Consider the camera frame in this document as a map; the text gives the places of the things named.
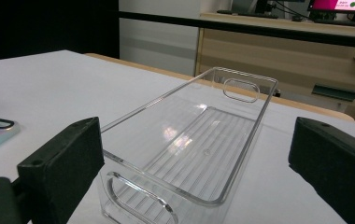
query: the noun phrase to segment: table surface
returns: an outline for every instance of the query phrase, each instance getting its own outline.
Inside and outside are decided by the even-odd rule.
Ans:
[[[66,50],[0,60],[0,118],[21,125],[0,145],[0,176],[17,178],[16,165],[69,124],[99,117],[104,126],[185,81],[131,65]],[[288,166],[298,116],[355,136],[352,121],[271,103],[225,223],[344,223]],[[109,223],[95,181],[69,223]]]

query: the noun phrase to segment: monitor screen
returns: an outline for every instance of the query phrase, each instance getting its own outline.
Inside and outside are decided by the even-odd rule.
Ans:
[[[311,0],[308,11],[355,13],[355,0]]]

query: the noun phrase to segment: clear plastic container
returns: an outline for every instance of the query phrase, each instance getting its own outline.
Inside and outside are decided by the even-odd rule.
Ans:
[[[221,223],[276,85],[213,68],[102,128],[104,214],[120,223]]]

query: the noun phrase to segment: container handle cutout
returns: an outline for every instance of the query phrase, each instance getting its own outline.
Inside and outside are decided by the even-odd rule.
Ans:
[[[139,212],[137,212],[134,208],[132,208],[130,205],[125,203],[123,200],[117,196],[115,193],[115,190],[113,189],[113,179],[120,180],[123,184],[127,185],[128,187],[137,190],[138,192],[144,194],[145,196],[151,198],[155,202],[159,203],[172,217],[171,220],[173,220],[173,223],[178,224],[178,216],[174,213],[172,207],[162,198],[158,197],[157,195],[149,192],[146,189],[143,189],[142,187],[138,186],[137,184],[133,183],[132,181],[126,179],[125,177],[121,176],[119,173],[116,172],[110,172],[107,174],[108,176],[111,176],[111,178],[108,180],[108,192],[110,193],[111,199],[121,208],[125,209],[135,217],[139,218],[141,221],[145,223],[155,223],[154,221],[150,220],[148,217],[143,216]]]
[[[224,81],[223,93],[228,98],[237,101],[254,103],[259,99],[260,88],[253,82],[228,78]]]

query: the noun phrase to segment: white wall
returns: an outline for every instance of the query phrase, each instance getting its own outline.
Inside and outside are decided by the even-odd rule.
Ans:
[[[123,0],[120,11],[198,19],[231,0]],[[121,59],[193,76],[198,28],[120,19]]]

